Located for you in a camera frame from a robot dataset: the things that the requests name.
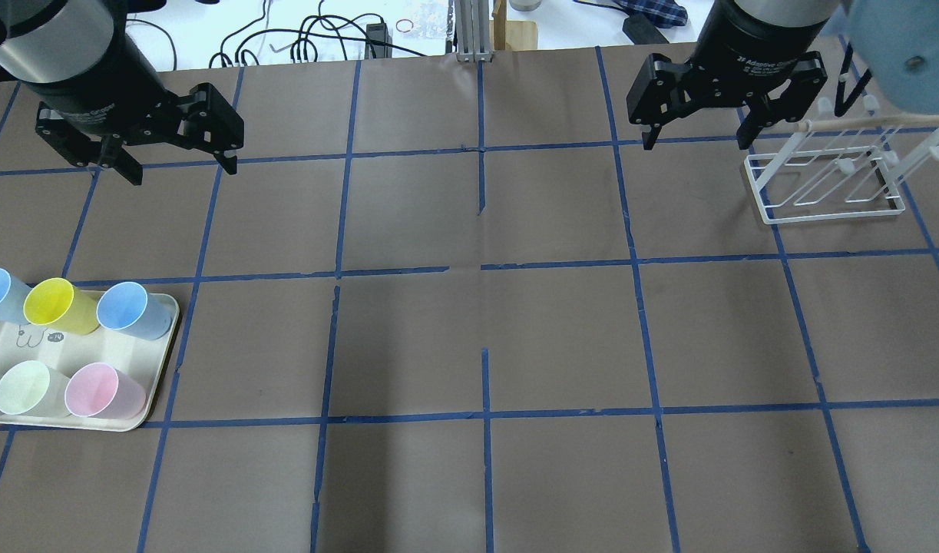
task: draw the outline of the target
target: blue cup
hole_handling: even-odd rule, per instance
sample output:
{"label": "blue cup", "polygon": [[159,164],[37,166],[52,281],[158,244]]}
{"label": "blue cup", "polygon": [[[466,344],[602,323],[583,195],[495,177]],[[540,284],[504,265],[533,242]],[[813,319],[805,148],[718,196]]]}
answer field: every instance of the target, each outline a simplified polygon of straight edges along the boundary
{"label": "blue cup", "polygon": [[0,321],[28,325],[29,321],[22,314],[22,304],[30,291],[26,283],[0,267]]}
{"label": "blue cup", "polygon": [[159,339],[172,325],[172,312],[139,283],[119,283],[98,301],[98,322],[125,335]]}

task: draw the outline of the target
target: tray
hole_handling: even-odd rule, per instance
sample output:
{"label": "tray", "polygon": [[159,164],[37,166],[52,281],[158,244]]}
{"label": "tray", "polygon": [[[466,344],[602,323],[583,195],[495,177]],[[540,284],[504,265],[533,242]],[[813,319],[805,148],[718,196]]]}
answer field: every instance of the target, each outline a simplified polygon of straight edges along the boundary
{"label": "tray", "polygon": [[[95,299],[102,293],[97,290],[84,290]],[[21,424],[27,426],[47,426],[52,428],[83,428],[86,430],[105,430],[126,432],[137,428],[149,416],[165,359],[179,322],[179,304],[168,294],[152,294],[156,301],[165,305],[172,312],[172,323],[168,332],[156,340],[138,339],[123,335],[114,330],[98,326],[98,329],[86,336],[73,333],[61,333],[43,326],[23,325],[0,321],[0,371],[7,371],[14,365],[34,359],[42,361],[48,367],[66,376],[88,363],[103,361],[117,370],[135,379],[147,390],[147,399],[142,410],[132,418],[110,419],[79,416],[0,416],[0,424]]]}

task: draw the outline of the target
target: pink cup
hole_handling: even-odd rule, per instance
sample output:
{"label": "pink cup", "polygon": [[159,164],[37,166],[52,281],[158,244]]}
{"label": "pink cup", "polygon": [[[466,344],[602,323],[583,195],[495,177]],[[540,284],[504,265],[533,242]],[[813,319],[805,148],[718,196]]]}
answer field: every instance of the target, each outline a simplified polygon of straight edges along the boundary
{"label": "pink cup", "polygon": [[107,363],[91,363],[77,371],[63,396],[69,412],[97,418],[135,416],[146,398],[138,382]]}

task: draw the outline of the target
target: blue checkered fabric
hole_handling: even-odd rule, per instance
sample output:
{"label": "blue checkered fabric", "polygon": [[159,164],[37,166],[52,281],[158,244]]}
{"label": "blue checkered fabric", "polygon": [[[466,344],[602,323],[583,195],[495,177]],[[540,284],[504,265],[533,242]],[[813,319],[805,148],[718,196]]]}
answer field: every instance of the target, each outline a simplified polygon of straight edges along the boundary
{"label": "blue checkered fabric", "polygon": [[687,25],[687,10],[673,0],[613,0],[624,10],[644,14],[655,27]]}

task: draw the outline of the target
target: screw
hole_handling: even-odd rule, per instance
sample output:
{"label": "screw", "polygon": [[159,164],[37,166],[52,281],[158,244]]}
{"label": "screw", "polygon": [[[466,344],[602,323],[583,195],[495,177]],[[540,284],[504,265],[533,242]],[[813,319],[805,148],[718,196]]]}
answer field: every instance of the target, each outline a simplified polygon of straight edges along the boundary
{"label": "screw", "polygon": [[908,60],[905,60],[905,67],[909,71],[917,71],[920,67],[926,64],[926,60],[922,56],[912,56]]}

